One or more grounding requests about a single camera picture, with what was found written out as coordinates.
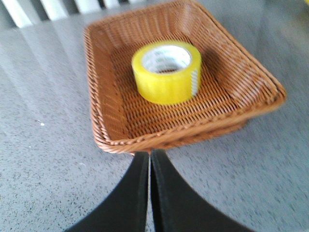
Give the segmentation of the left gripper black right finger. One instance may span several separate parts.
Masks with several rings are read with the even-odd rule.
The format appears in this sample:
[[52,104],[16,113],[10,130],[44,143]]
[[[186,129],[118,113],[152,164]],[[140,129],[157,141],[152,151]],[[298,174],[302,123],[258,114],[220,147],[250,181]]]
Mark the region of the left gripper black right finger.
[[151,201],[157,232],[249,232],[198,195],[165,150],[151,152]]

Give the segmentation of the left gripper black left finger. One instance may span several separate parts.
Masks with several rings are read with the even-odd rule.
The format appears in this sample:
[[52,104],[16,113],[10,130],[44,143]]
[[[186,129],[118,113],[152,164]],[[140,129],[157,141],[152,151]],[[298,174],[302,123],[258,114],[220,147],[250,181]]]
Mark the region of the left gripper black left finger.
[[148,152],[136,152],[109,196],[69,232],[143,232],[148,205]]

